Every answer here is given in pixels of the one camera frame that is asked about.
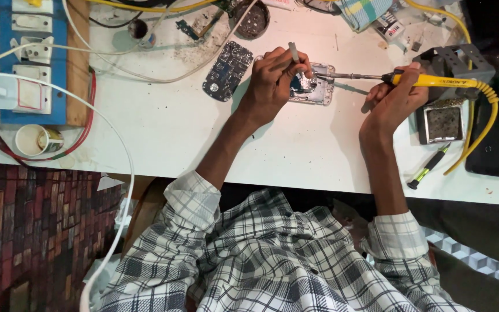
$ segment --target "white desk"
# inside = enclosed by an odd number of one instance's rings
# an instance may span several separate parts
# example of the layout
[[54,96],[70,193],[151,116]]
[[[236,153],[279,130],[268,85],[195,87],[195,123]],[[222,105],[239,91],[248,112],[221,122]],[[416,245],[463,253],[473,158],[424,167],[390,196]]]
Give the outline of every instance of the white desk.
[[[216,8],[204,9],[209,16]],[[417,53],[403,55],[401,49],[382,47],[378,34],[352,32],[341,17],[295,8],[271,8],[271,24],[256,40],[234,38],[254,56],[276,46],[287,47],[294,41],[313,62],[329,63],[338,72],[379,75],[395,66],[408,64]],[[92,16],[121,16],[131,13],[94,6]],[[145,13],[142,17],[151,17]],[[169,18],[156,32],[158,51],[137,52],[111,57],[121,66],[155,78],[173,78],[209,57],[229,28],[226,16],[212,29],[212,37],[202,46],[189,47],[193,40],[176,29],[175,21],[184,18],[191,24],[202,11]],[[414,38],[420,25],[408,26],[405,36]],[[429,26],[424,51],[446,42],[447,31]],[[129,47],[126,30],[92,27],[91,44],[103,51]],[[117,126],[134,157],[136,174],[177,177],[194,169],[216,138],[232,112],[233,101],[219,103],[204,94],[202,82],[212,66],[172,84],[156,84],[124,78],[116,69],[92,55],[92,66],[105,73],[98,75],[96,106]],[[233,99],[239,100],[247,87],[249,70]],[[259,129],[240,150],[227,181],[277,185],[295,188],[369,193],[368,175],[361,156],[358,130],[365,114],[361,112],[364,93],[374,81],[337,81],[332,103],[323,107],[287,103],[272,124]],[[439,146],[421,146],[414,118],[409,118],[394,135],[394,145],[406,196],[462,200],[499,204],[499,178],[471,174],[464,167],[443,177],[442,172],[457,159],[462,143],[454,143],[447,156],[421,182],[418,190],[405,186]],[[12,142],[18,127],[4,126],[3,136]],[[65,130],[68,143],[77,129]],[[0,163],[14,161],[0,153]],[[47,163],[54,168],[129,173],[126,155],[116,135],[105,122],[95,117],[90,136],[73,154]]]

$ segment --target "small bottle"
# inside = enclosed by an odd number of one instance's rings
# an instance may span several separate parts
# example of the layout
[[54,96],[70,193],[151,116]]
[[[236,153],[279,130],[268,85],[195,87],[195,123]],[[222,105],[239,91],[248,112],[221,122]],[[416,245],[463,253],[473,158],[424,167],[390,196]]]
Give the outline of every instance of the small bottle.
[[148,34],[149,27],[148,24],[141,19],[135,19],[130,24],[128,24],[128,33],[134,39],[141,39],[138,43],[142,49],[149,50],[155,46],[157,38],[155,34],[151,34],[148,39],[144,39]]

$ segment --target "shirt sleeve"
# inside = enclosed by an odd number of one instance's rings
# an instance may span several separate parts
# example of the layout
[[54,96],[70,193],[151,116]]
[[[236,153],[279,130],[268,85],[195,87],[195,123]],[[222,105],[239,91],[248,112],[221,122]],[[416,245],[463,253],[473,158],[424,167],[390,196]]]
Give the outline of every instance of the shirt sleeve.
[[165,189],[157,223],[138,237],[103,294],[102,311],[181,311],[203,254],[205,235],[219,217],[221,197],[192,171]]
[[429,246],[410,211],[376,216],[361,241],[375,268],[421,311],[470,311],[440,287],[440,275],[429,260]]

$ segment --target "hand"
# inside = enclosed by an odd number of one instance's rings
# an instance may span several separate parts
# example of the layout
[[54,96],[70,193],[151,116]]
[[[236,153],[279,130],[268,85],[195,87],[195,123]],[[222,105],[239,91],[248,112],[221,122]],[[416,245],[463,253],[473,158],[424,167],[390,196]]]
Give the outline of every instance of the hand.
[[380,139],[383,143],[392,144],[397,127],[429,99],[427,87],[413,87],[419,74],[424,73],[419,63],[413,62],[410,66],[396,69],[405,71],[398,86],[378,84],[365,98],[372,102],[373,109],[359,130],[362,143],[371,139],[378,142]]
[[253,64],[246,94],[236,110],[257,128],[273,121],[290,97],[290,82],[301,69],[311,78],[311,64],[306,54],[298,52],[300,64],[292,59],[290,50],[278,47],[265,53]]

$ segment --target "checkered cloth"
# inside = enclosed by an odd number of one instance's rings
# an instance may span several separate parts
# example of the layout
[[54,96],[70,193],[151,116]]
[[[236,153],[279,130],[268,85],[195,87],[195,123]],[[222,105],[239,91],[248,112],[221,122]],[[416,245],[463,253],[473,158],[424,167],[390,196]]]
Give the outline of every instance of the checkered cloth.
[[384,14],[392,0],[340,0],[336,4],[342,9],[342,16],[351,29],[360,32]]
[[294,213],[278,188],[219,213],[196,172],[171,183],[159,221],[117,267],[102,311],[469,311],[440,288],[411,213],[378,216],[362,242],[326,207]]

